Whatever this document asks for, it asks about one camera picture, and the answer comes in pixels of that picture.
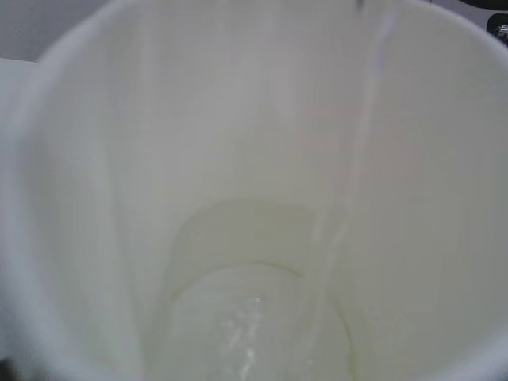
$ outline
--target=white cup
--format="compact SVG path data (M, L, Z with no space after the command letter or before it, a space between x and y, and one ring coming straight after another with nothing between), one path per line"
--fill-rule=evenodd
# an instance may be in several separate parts
M142 378L189 216L337 199L383 14L369 6L116 1L42 59L2 138L0 271L23 376ZM508 364L508 54L447 11L400 12L330 292L359 381L480 381ZM196 258L178 282L219 260L256 258Z

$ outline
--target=black object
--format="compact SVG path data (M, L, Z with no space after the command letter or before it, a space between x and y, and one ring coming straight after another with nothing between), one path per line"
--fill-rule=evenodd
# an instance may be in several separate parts
M460 0L470 6L485 10L508 10L508 0Z
M16 381L14 370L9 360L0 360L0 380Z
M493 14L487 22L487 31L508 46L508 14Z

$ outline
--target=white surface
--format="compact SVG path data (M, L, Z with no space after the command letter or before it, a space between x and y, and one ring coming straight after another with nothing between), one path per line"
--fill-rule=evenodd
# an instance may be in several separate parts
M29 76L34 63L0 59L0 129L4 126L3 116L17 91ZM0 309L4 308L0 300ZM0 359L7 356L5 336L0 323Z

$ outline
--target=background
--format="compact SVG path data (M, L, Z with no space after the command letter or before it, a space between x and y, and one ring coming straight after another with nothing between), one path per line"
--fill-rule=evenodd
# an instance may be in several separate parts
M455 10L483 28L493 14L458 0L422 1ZM108 0L0 0L0 58L37 60L54 40L106 2Z

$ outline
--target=liquid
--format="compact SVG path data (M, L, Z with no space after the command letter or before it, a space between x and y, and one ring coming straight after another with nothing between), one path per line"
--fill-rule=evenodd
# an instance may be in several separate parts
M364 2L358 0L356 5L357 10L361 11ZM371 54L368 56L365 69L364 96L352 142L352 165L348 186L342 198L330 200L329 207L319 213L314 224L314 236L316 237L321 237L322 231L326 229L332 229L335 233L331 240L326 243L325 249L317 251L318 258L313 259L305 271L304 286L299 298L300 305L294 318L294 332L291 334L293 337L292 344L296 349L291 352L287 361L287 368L289 369L305 359L308 353L313 350L323 329L322 322L327 284L341 258L341 244L347 236L350 215L356 205L356 197L360 188L360 180L371 135L375 101L378 98L379 86L383 79L386 64L384 61L388 45L394 35L401 5L402 3L399 0L391 2L391 8L383 19L369 51ZM344 210L343 217L338 222L335 221L336 216L329 212L329 210L336 209L337 205L342 206Z
M290 373L280 366L291 350L291 322L303 285L298 271L318 249L314 221L315 214L301 207L261 200L223 202L196 213L175 239L172 263L178 266L167 277L178 279L179 273L195 281L167 284L171 297L157 313L149 376L353 380L349 331L329 297L311 353ZM196 266L200 260L202 266ZM220 266L235 261L239 264Z

